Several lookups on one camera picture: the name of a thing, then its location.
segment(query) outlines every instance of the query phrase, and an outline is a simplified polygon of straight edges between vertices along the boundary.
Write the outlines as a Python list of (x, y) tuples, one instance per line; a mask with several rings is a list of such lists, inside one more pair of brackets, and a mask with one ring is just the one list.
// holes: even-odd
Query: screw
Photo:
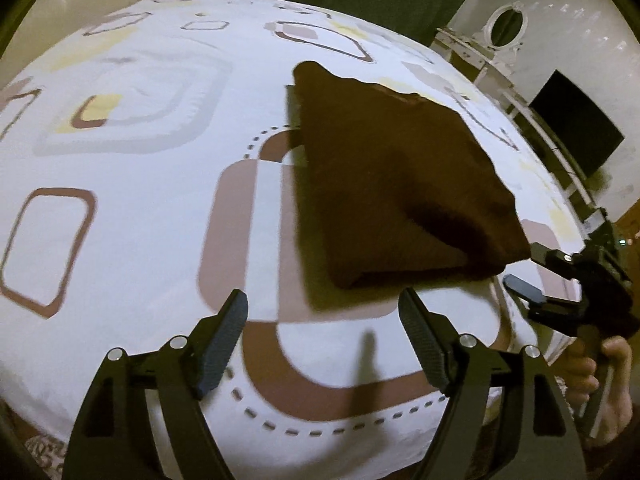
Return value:
[(527, 345), (525, 346), (524, 353), (529, 357), (533, 357), (534, 359), (540, 357), (540, 350), (537, 346)]
[(119, 361), (123, 355), (124, 352), (122, 351), (122, 348), (112, 348), (107, 354), (107, 359), (109, 361)]
[(187, 338), (183, 335), (177, 335), (171, 341), (169, 341), (169, 346), (175, 350), (179, 350), (180, 348), (184, 348), (187, 346)]
[(460, 336), (460, 344), (465, 348), (473, 348), (478, 344), (478, 340), (471, 334), (463, 334)]

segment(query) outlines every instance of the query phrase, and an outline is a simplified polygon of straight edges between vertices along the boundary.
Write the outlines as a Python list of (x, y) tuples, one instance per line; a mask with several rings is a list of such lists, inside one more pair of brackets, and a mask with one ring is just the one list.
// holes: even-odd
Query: white wall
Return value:
[(466, 0), (449, 26), (474, 35), (495, 9), (514, 2), (529, 17), (511, 76), (516, 90), (531, 101), (559, 70), (625, 136), (596, 192), (616, 220), (640, 198), (640, 44), (611, 0)]
[(0, 59), (0, 88), (65, 36), (137, 1), (37, 0)]

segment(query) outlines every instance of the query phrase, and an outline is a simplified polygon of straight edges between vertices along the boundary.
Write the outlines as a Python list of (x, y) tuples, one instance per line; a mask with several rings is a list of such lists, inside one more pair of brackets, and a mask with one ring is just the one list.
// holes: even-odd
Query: brown cloth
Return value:
[[(485, 478), (490, 472), (494, 456), (494, 443), (498, 419), (482, 427), (478, 446), (466, 474), (466, 480)], [(634, 415), (629, 425), (612, 442), (603, 447), (583, 449), (588, 480), (630, 480), (640, 478), (640, 458), (632, 446), (638, 447), (640, 437), (640, 407), (634, 404)], [(420, 463), (413, 464), (385, 476), (384, 480), (412, 480)]]
[(312, 61), (293, 76), (336, 285), (372, 272), (485, 278), (530, 257), (513, 195), (457, 112)]

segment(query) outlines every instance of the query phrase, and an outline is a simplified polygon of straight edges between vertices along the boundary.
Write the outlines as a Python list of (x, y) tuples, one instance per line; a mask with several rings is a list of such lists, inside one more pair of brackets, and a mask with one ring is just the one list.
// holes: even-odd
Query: brown fabric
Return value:
[(21, 443), (24, 444), (31, 437), (38, 435), (38, 430), (22, 420), (3, 400), (0, 400), (0, 411), (2, 411), (6, 420), (11, 424), (15, 436)]
[(458, 113), (312, 61), (293, 75), (336, 285), (378, 272), (485, 278), (529, 258), (514, 197)]
[(590, 472), (589, 478), (596, 479), (603, 475), (607, 467), (620, 455), (634, 444), (640, 434), (640, 407), (634, 404), (634, 413), (631, 422), (612, 442), (606, 446), (593, 447), (584, 451), (584, 461), (587, 470)]

